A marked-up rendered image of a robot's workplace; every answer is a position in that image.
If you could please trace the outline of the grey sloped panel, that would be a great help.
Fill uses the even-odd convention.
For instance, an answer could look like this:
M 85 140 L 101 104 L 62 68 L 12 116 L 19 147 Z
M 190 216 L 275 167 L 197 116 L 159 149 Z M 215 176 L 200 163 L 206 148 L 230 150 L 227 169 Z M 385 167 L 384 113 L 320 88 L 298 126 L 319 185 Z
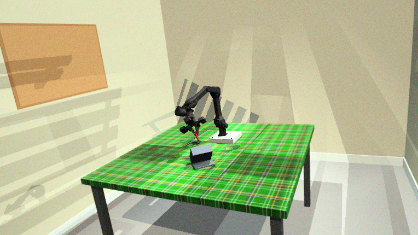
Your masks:
M 214 166 L 211 161 L 213 150 L 210 144 L 190 148 L 190 160 L 194 169 Z

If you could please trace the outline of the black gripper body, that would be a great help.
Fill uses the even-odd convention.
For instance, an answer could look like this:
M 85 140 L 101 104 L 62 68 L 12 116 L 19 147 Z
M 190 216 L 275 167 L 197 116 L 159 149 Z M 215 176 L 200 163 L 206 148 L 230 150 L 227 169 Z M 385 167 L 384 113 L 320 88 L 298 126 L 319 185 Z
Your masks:
M 189 122 L 188 123 L 188 126 L 182 126 L 179 130 L 183 133 L 183 134 L 185 134 L 185 133 L 187 133 L 188 132 L 188 130 L 187 130 L 187 128 L 188 127 L 193 127 L 194 126 L 194 124 L 196 124 L 196 123 L 202 123 L 202 124 L 204 124 L 204 123 L 206 123 L 207 121 L 206 121 L 206 119 L 202 116 L 202 117 L 200 117 L 200 118 L 198 118 L 198 121 L 196 121 L 195 120 L 195 118 L 193 118 L 194 119 L 194 122 L 193 121 L 191 121 L 191 122 Z

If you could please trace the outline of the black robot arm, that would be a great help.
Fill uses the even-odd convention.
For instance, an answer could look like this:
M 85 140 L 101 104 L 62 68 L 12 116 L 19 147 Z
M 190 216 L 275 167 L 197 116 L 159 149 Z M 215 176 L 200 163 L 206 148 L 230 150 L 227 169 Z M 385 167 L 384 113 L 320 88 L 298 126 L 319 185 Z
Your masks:
M 193 116 L 193 111 L 194 110 L 192 110 L 192 108 L 196 107 L 198 101 L 207 92 L 210 92 L 210 95 L 213 98 L 214 110 L 215 110 L 215 115 L 216 115 L 216 117 L 213 119 L 213 121 L 214 121 L 214 124 L 216 125 L 216 127 L 219 128 L 219 135 L 218 136 L 226 136 L 228 134 L 228 133 L 226 133 L 226 128 L 228 128 L 228 124 L 225 122 L 225 120 L 222 116 L 221 107 L 220 107 L 220 100 L 219 100 L 220 87 L 218 87 L 218 86 L 204 86 L 195 96 L 186 100 L 185 103 L 181 107 L 177 106 L 177 108 L 175 110 L 175 115 L 176 116 L 182 116 L 182 117 L 185 116 L 184 122 L 186 123 L 186 125 L 191 121 L 194 122 L 194 119 L 193 119 L 194 118 L 194 116 Z

